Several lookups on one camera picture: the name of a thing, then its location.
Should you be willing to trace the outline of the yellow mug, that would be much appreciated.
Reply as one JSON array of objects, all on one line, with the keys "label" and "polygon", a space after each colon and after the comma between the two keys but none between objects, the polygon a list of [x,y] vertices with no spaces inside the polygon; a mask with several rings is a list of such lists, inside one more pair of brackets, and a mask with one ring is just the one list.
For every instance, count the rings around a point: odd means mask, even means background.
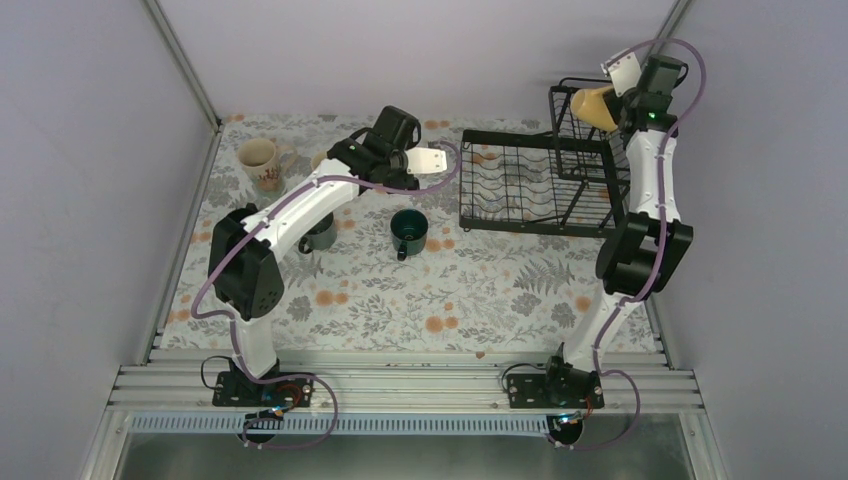
[{"label": "yellow mug", "polygon": [[578,90],[571,99],[572,114],[591,127],[602,130],[605,120],[609,120],[608,111],[602,99],[602,93],[607,89],[614,88],[609,85]]}]

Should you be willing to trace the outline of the teal green mug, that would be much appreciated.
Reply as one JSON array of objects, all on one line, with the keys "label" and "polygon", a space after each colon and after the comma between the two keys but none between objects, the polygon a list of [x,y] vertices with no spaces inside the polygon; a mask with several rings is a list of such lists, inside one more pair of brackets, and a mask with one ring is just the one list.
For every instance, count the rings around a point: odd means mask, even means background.
[{"label": "teal green mug", "polygon": [[429,222],[419,210],[403,209],[395,213],[390,220],[392,245],[396,259],[405,261],[419,255],[426,246]]}]

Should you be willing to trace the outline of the dark grey mug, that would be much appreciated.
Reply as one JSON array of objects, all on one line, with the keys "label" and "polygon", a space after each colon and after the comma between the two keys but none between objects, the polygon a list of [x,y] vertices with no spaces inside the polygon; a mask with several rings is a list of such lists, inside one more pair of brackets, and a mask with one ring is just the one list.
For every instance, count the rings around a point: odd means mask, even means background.
[{"label": "dark grey mug", "polygon": [[337,227],[334,214],[330,213],[307,231],[300,239],[297,249],[304,255],[314,251],[325,251],[332,247],[336,239]]}]

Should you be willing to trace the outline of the tall floral cream mug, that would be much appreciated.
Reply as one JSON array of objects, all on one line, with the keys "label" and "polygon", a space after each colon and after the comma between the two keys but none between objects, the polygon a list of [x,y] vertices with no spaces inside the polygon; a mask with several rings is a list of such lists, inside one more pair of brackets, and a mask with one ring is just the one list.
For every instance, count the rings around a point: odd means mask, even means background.
[{"label": "tall floral cream mug", "polygon": [[298,156],[293,145],[278,145],[268,138],[247,140],[236,152],[248,178],[261,193],[268,195],[286,191],[286,172]]}]

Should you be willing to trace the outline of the short cream mug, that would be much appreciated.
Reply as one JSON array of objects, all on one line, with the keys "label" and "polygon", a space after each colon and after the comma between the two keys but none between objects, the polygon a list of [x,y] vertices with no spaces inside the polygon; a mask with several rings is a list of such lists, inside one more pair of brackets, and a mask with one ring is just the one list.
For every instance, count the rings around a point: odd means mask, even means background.
[{"label": "short cream mug", "polygon": [[313,156],[310,161],[310,170],[315,171],[318,169],[320,164],[328,158],[326,151],[321,151]]}]

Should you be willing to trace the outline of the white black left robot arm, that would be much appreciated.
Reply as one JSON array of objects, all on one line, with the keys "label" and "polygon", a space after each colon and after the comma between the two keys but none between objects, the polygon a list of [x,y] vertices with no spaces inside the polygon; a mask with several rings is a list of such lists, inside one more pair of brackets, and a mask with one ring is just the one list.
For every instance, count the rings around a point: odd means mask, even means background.
[{"label": "white black left robot arm", "polygon": [[226,304],[232,364],[242,373],[239,392],[255,405],[278,391],[278,356],[264,321],[284,291],[280,260],[338,207],[378,186],[393,193],[419,187],[412,160],[421,140],[420,121],[386,106],[371,127],[339,140],[301,183],[270,206],[249,204],[213,230],[209,273],[203,285]]}]

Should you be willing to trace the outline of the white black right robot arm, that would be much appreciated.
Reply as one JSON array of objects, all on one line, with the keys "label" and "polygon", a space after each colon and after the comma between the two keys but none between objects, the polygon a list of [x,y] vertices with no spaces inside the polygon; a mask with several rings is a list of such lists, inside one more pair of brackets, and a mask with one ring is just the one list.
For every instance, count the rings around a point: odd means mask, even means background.
[{"label": "white black right robot arm", "polygon": [[628,211],[598,254],[600,284],[572,344],[561,345],[546,365],[541,391],[555,407],[602,406],[601,361],[612,337],[638,305],[664,288],[694,237],[672,198],[678,119],[668,111],[687,64],[664,55],[641,64],[634,54],[622,54],[604,71],[610,85],[578,91],[569,108],[580,121],[622,138]]}]

